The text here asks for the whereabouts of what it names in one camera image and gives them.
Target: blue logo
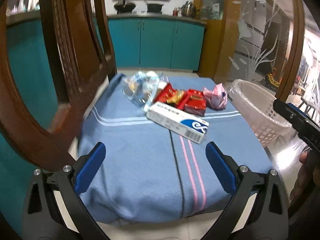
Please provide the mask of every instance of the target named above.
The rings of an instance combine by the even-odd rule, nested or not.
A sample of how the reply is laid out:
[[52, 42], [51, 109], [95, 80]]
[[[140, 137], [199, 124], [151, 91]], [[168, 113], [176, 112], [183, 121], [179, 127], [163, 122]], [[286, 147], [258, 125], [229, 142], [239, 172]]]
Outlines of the blue logo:
[[206, 133], [208, 127], [206, 125], [203, 125], [195, 120], [191, 120], [191, 119], [185, 119], [182, 120], [180, 123], [189, 126], [195, 130], [197, 130], [200, 133]]

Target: toothpaste box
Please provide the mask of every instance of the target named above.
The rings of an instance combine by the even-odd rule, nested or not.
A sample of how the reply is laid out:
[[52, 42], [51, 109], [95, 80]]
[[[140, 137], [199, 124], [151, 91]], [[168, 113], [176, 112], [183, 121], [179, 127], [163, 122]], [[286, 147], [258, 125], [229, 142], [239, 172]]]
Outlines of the toothpaste box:
[[149, 108], [147, 118], [196, 143], [202, 142], [209, 126], [208, 122], [161, 102]]

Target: wooden chair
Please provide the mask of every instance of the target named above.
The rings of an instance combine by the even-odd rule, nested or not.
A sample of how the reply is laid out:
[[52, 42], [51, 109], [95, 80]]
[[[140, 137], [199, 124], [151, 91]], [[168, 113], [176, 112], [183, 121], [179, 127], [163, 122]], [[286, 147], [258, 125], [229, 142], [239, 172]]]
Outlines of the wooden chair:
[[95, 0], [104, 47], [92, 20], [90, 0], [40, 0], [45, 47], [59, 102], [49, 129], [33, 118], [15, 84], [6, 49], [6, 0], [0, 0], [0, 130], [11, 147], [49, 171], [72, 165], [68, 154], [83, 115], [106, 76], [116, 73], [104, 0]]

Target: pink plastic bag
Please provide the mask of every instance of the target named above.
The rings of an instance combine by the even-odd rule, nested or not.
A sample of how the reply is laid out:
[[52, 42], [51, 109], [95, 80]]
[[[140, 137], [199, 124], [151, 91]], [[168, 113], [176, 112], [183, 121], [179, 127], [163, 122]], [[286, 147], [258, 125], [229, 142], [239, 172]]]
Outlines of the pink plastic bag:
[[228, 94], [222, 83], [216, 85], [213, 91], [203, 88], [203, 95], [212, 109], [226, 108]]

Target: barcode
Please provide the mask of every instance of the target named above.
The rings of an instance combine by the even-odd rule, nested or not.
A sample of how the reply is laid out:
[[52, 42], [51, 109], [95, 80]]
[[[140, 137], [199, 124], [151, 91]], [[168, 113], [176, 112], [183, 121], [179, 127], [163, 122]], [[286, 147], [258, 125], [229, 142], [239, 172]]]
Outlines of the barcode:
[[193, 131], [187, 130], [184, 134], [185, 137], [189, 138], [192, 141], [199, 142], [201, 136], [194, 133]]

